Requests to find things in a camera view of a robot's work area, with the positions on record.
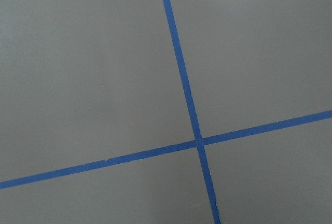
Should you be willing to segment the blue tape strip lengthwise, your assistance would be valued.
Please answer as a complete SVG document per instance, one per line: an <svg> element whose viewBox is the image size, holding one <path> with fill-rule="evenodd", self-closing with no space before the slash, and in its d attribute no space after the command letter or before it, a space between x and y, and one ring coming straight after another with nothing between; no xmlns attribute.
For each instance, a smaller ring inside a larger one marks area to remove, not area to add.
<svg viewBox="0 0 332 224"><path fill-rule="evenodd" d="M176 57L176 62L179 70L179 75L181 78L181 83L184 91L184 96L186 100L186 106L189 113L189 119L192 127L192 132L195 138L195 146L197 149L198 157L200 160L200 165L202 169L202 174L204 177L204 183L209 198L210 208L213 216L214 223L221 224L222 221L219 216L219 210L216 202L216 194L213 186L213 181L211 177L211 172L209 168L209 163L205 151L205 146L203 143L202 134L200 131L199 120L195 108L195 103L191 93L191 87L189 82L188 73L186 70L186 64L182 52L181 42L179 39L176 21L174 18L174 13L172 9L171 0L162 0L165 10L165 15L167 18L169 31L171 35L171 40L174 48L174 53Z"/></svg>

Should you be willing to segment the blue tape strip crosswise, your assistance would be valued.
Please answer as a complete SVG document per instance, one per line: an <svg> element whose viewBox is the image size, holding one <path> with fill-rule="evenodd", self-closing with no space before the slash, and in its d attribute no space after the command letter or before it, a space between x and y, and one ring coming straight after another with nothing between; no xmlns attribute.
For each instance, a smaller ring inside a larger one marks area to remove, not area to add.
<svg viewBox="0 0 332 224"><path fill-rule="evenodd" d="M237 138L243 138L252 135L258 135L261 133L267 133L271 131L276 131L284 128L295 127L302 124L317 122L325 119L331 118L331 110L323 111L316 114L306 115L302 117L287 119L283 121L273 122L269 124L259 125L256 127L241 129L229 133L214 135L210 137L205 137L203 139L204 145L211 145L216 143L221 143L225 141L230 141ZM195 141L187 141L180 144L169 145L164 147L159 147L151 150L145 150L140 152L135 152L132 154L110 158L107 160L95 161L87 164L81 164L77 166L67 167L64 169L59 169L55 171L40 173L36 175L21 177L17 179L12 179L8 181L1 182L1 189L21 186L25 184L35 183L38 181L54 179L58 177L63 177L67 175L87 172L91 170L101 169L108 166L113 166L117 164L128 163L136 160L142 160L150 157L161 156L168 153L174 153L178 151L183 151L187 149L195 148Z"/></svg>

